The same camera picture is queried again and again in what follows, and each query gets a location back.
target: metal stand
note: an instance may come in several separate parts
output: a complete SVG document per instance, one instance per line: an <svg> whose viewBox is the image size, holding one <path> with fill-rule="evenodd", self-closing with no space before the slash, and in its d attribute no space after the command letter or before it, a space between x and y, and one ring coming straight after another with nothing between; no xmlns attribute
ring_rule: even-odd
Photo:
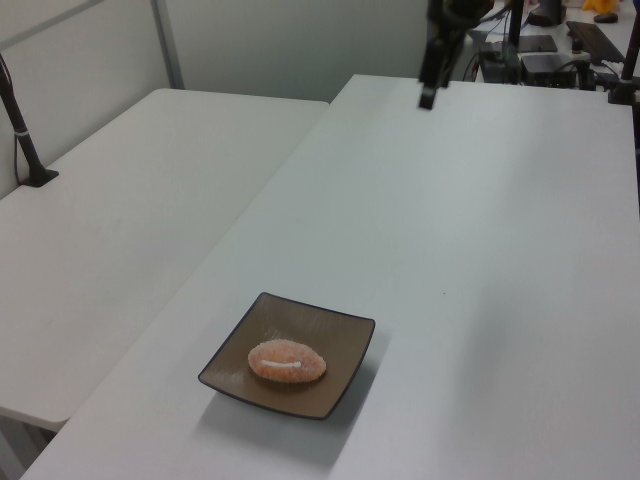
<svg viewBox="0 0 640 480"><path fill-rule="evenodd" d="M33 146L29 130L24 123L22 113L20 112L20 108L18 108L18 102L16 102L16 97L13 94L11 76L9 75L9 70L4 63L2 55L0 55L0 67L2 69L0 72L0 96L2 97L2 103L4 103L4 107L7 109L13 130L18 137L20 147L29 164L29 178L22 182L22 184L30 187L41 187L57 177L58 172L44 168L38 158L38 153Z"/></svg>
<svg viewBox="0 0 640 480"><path fill-rule="evenodd" d="M609 103L616 105L635 104L637 86L633 84L633 70L636 68L638 60L638 50L640 49L640 17L636 11L636 18L633 22L633 30L629 39L627 55L624 57L624 67L620 82L609 92Z"/></svg>

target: table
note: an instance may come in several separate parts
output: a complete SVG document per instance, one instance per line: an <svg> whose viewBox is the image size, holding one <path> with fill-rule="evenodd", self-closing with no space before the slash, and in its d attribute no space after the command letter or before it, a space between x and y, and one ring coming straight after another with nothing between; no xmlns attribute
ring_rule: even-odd
<svg viewBox="0 0 640 480"><path fill-rule="evenodd" d="M0 202L0 414L57 431L327 105L158 90Z"/></svg>
<svg viewBox="0 0 640 480"><path fill-rule="evenodd" d="M630 109L419 92L354 77L24 480L635 478ZM261 291L377 320L326 421L198 383Z"/></svg>

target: white wall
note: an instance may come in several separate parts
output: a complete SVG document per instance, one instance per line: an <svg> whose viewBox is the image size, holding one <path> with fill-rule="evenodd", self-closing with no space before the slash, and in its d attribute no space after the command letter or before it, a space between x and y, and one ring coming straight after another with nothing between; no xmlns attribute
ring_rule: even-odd
<svg viewBox="0 0 640 480"><path fill-rule="evenodd" d="M162 0L185 87L331 101L355 73L417 77L427 0Z"/></svg>
<svg viewBox="0 0 640 480"><path fill-rule="evenodd" d="M38 3L28 5L37 9ZM169 85L149 0L105 0L2 54L45 165ZM0 108L0 198L15 188L12 132ZM19 159L24 176L21 152Z"/></svg>

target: brown plate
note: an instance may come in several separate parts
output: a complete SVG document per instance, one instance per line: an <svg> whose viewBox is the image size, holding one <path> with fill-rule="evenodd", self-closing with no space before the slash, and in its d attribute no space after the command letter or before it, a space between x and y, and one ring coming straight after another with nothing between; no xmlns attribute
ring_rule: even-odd
<svg viewBox="0 0 640 480"><path fill-rule="evenodd" d="M261 293L198 379L242 402L297 417L325 419L355 376L376 322ZM258 377L247 361L259 343L282 338L304 343L327 362L318 380L282 384Z"/></svg>

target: desk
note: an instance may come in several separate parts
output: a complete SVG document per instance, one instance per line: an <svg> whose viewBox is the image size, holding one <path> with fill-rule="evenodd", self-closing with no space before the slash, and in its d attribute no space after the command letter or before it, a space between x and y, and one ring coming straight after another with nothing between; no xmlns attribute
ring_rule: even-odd
<svg viewBox="0 0 640 480"><path fill-rule="evenodd" d="M0 414L58 430L326 105L159 90L0 202Z"/></svg>
<svg viewBox="0 0 640 480"><path fill-rule="evenodd" d="M354 77L24 480L635 478L630 109L419 92ZM377 320L326 421L198 383L261 291Z"/></svg>

